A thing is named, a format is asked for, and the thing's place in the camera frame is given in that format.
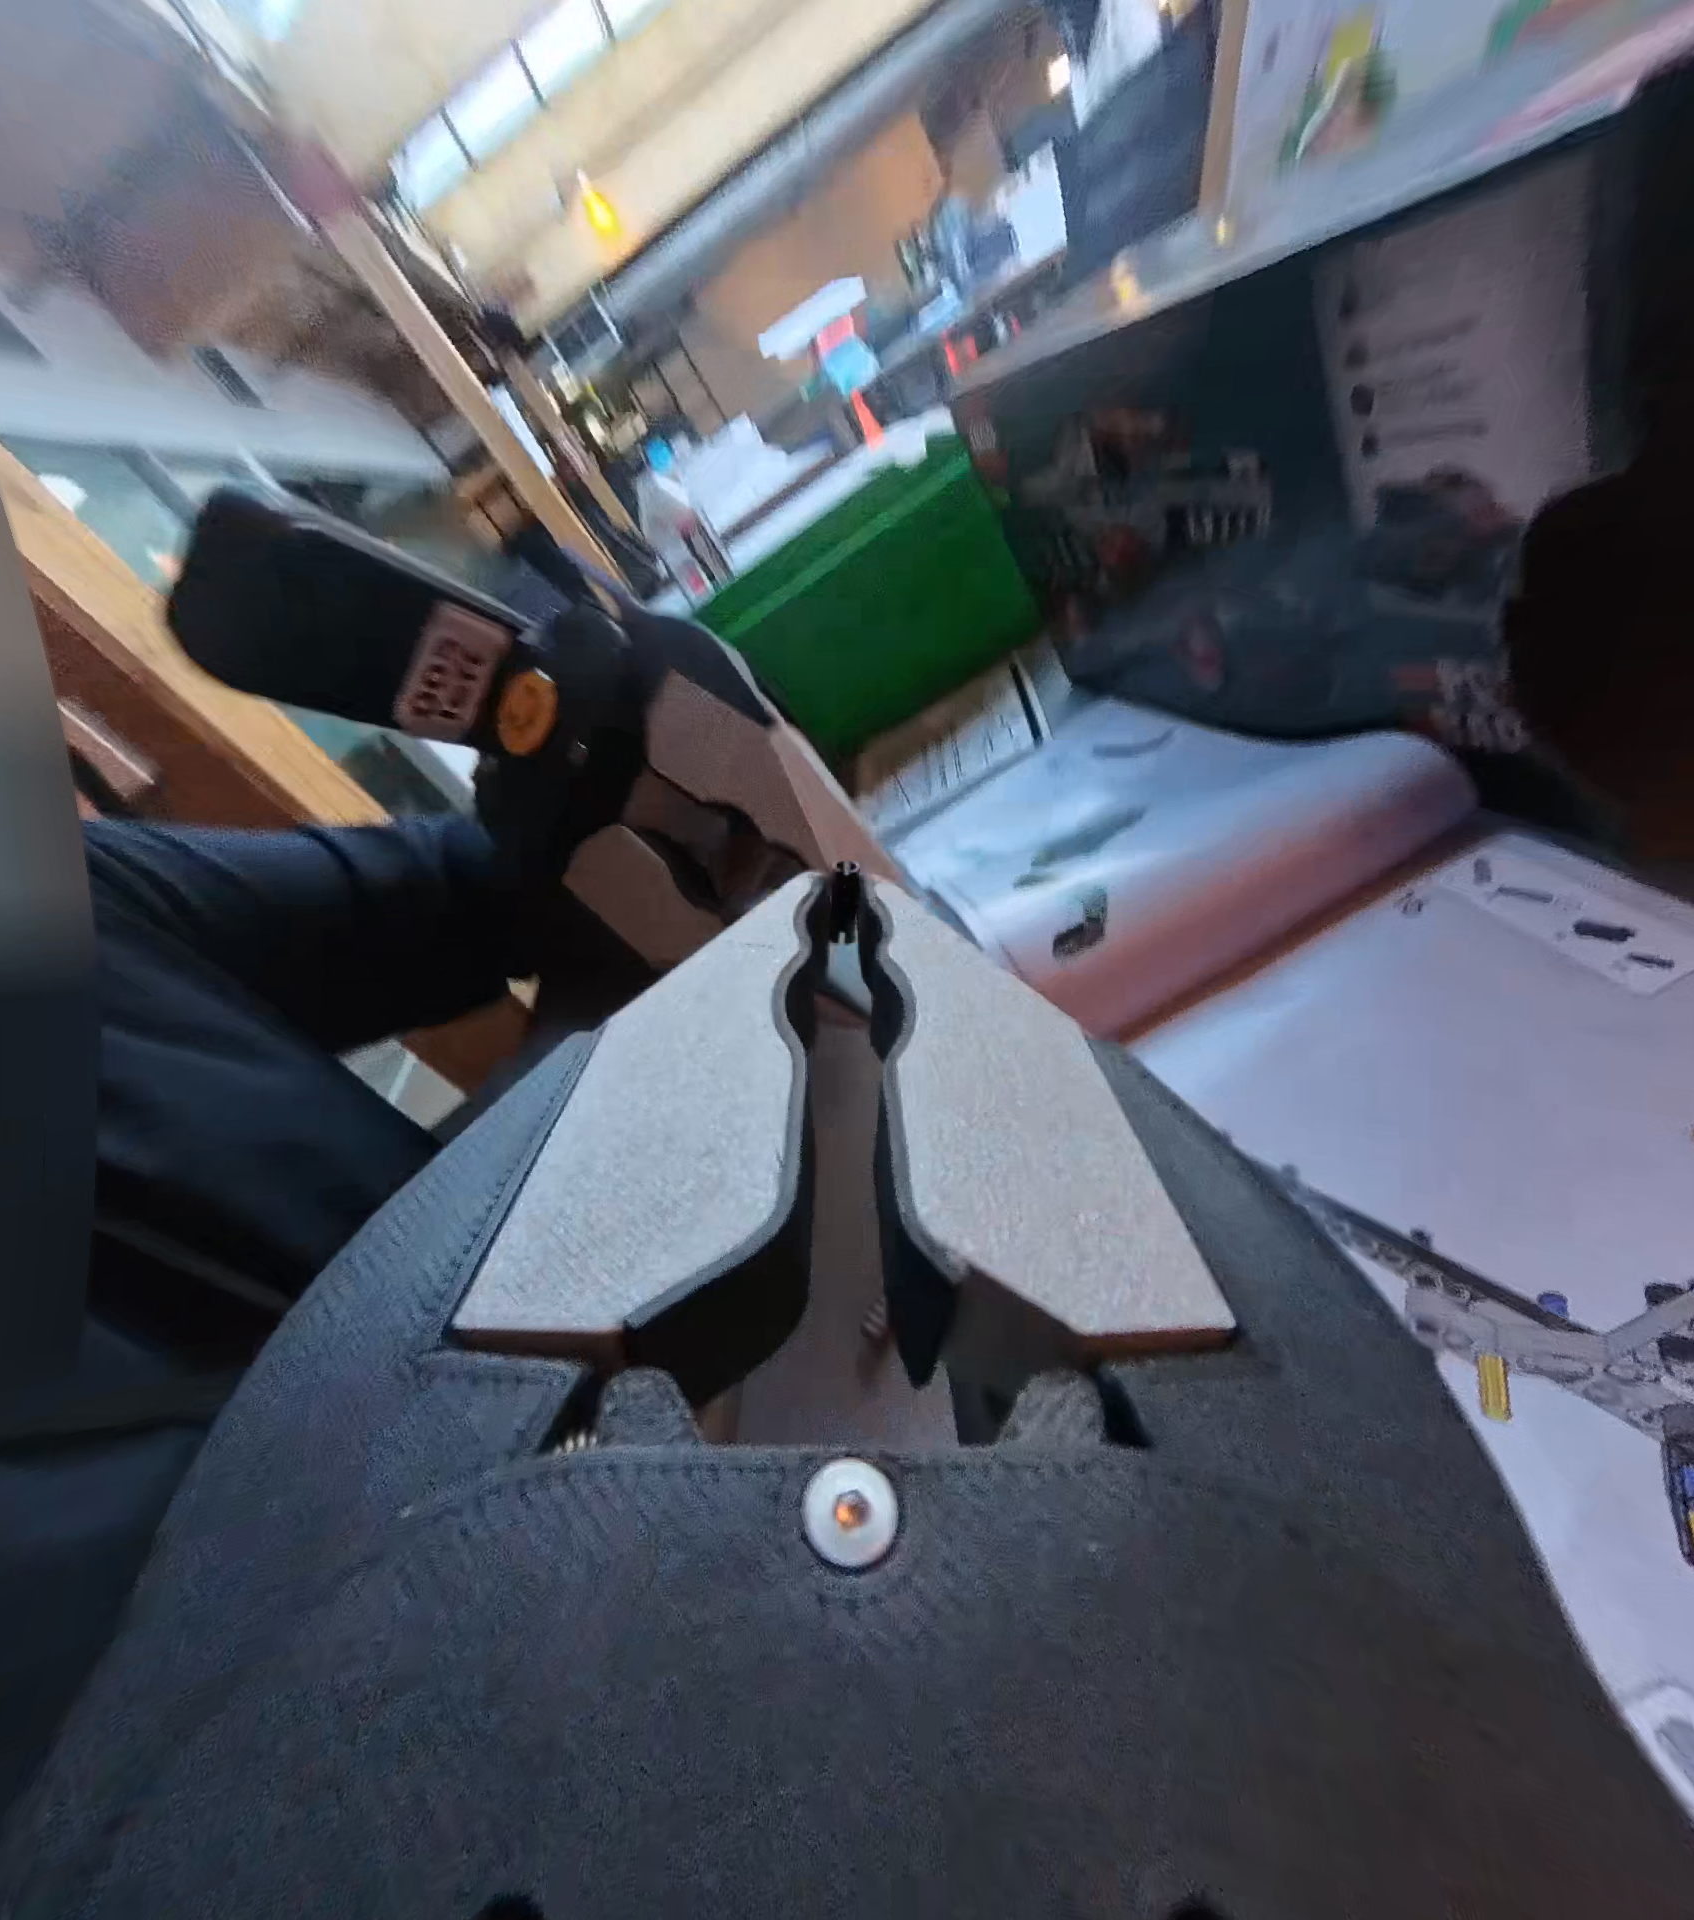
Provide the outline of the dark lego set box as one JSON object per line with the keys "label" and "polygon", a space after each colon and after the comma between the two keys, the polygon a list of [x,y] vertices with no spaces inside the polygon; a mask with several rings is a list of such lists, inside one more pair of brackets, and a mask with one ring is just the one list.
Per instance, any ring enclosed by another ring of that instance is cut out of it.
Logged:
{"label": "dark lego set box", "polygon": [[1694,132],[1513,166],[965,404],[1088,690],[1419,735],[1694,860]]}

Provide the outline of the lego instruction booklet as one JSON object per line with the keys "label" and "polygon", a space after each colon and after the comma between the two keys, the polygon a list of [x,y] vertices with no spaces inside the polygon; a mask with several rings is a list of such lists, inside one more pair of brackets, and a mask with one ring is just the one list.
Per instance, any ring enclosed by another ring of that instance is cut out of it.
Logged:
{"label": "lego instruction booklet", "polygon": [[1694,903],[1407,733],[1123,702],[881,842],[1368,1275],[1694,1815]]}

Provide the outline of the white plastic bottle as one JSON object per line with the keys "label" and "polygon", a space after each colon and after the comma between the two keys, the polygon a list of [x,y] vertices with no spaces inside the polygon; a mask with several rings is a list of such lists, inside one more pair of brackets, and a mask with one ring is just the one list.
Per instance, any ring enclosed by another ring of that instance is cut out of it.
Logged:
{"label": "white plastic bottle", "polygon": [[661,449],[661,465],[649,463],[637,477],[637,518],[642,540],[678,587],[698,606],[732,578],[728,552],[714,526],[693,500],[672,463]]}

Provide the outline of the wooden post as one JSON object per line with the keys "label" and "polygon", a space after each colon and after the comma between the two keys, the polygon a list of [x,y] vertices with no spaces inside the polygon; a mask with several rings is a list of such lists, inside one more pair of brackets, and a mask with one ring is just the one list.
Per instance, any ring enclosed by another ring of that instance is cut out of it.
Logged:
{"label": "wooden post", "polygon": [[350,204],[317,215],[314,224],[380,304],[388,323],[423,362],[451,406],[465,419],[508,489],[519,496],[526,517],[539,521],[563,548],[593,564],[610,584],[624,587],[620,567],[594,539],[568,495],[541,470],[523,437],[503,416],[429,303],[402,275],[367,215]]}

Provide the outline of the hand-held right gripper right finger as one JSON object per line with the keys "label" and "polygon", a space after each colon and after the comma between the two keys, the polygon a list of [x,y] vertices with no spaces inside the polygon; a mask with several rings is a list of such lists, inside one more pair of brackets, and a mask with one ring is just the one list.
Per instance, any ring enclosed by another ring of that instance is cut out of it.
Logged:
{"label": "hand-held right gripper right finger", "polygon": [[862,887],[874,1194],[917,1386],[1215,1353],[1240,1322],[1085,1031],[888,880]]}

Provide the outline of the white printed sticker sheet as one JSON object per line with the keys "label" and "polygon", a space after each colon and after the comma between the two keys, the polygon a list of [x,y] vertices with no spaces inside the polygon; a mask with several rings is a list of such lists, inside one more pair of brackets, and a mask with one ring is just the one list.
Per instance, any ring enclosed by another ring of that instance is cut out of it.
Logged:
{"label": "white printed sticker sheet", "polygon": [[862,821],[890,838],[940,815],[1042,749],[1071,708],[1074,684],[1059,654],[1020,649],[860,749],[849,784]]}

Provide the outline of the wooden table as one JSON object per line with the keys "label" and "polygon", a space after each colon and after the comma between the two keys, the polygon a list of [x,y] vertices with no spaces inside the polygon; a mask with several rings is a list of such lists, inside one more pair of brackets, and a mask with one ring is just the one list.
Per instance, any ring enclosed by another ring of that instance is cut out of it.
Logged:
{"label": "wooden table", "polygon": [[155,816],[266,831],[386,821],[284,713],[199,671],[166,626],[163,595],[2,444],[0,503],[55,692],[151,770]]}

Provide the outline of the person's left forearm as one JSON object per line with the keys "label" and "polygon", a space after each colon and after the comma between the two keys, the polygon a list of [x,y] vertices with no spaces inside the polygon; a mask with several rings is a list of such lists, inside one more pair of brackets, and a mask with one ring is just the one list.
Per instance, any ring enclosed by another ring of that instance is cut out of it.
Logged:
{"label": "person's left forearm", "polygon": [[99,920],[163,938],[330,1053],[463,1020],[539,972],[547,897],[467,815],[86,822],[82,845]]}

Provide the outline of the green plastic crate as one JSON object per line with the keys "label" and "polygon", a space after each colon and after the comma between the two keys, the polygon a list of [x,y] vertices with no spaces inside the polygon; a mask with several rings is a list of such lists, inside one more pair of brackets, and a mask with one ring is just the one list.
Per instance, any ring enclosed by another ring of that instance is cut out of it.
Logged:
{"label": "green plastic crate", "polygon": [[696,621],[823,758],[847,762],[1028,645],[1042,612],[957,435],[887,467]]}

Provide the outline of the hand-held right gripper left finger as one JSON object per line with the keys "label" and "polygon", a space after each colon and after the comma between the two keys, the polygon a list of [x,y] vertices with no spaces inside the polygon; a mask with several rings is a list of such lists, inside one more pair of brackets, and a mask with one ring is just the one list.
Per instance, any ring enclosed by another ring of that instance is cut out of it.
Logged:
{"label": "hand-held right gripper left finger", "polygon": [[798,876],[594,1038],[451,1321],[471,1351],[739,1388],[812,1291],[814,996],[831,885]]}

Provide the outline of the colourful cardboard box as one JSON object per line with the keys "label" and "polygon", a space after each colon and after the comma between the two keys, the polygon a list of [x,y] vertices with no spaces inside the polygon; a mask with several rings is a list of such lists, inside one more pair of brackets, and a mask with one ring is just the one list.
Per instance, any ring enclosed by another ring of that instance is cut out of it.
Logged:
{"label": "colourful cardboard box", "polygon": [[1694,3],[1221,5],[1198,208],[1240,228],[1289,179],[1393,140],[1492,155],[1691,54]]}

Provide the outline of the person's dark clothing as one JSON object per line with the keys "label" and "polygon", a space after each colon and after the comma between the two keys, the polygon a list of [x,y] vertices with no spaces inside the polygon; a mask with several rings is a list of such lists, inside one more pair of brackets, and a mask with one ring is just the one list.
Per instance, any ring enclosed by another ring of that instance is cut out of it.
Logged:
{"label": "person's dark clothing", "polygon": [[159,1698],[257,1668],[405,1511],[556,1430],[573,1366],[447,1347],[547,1073],[503,1073],[465,1148],[343,1063],[531,974],[104,950],[86,1344],[0,1394],[0,1751],[50,1743],[94,1668]]}

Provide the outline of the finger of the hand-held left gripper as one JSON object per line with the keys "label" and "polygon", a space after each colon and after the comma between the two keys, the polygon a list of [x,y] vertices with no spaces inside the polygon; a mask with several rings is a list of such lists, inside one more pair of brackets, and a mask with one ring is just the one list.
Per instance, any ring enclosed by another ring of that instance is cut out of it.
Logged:
{"label": "finger of the hand-held left gripper", "polygon": [[900,863],[812,744],[678,666],[639,673],[639,850],[682,897],[771,897],[852,866],[896,883]]}
{"label": "finger of the hand-held left gripper", "polygon": [[563,883],[644,965],[669,972],[794,879],[794,853],[742,813],[676,784],[639,784]]}

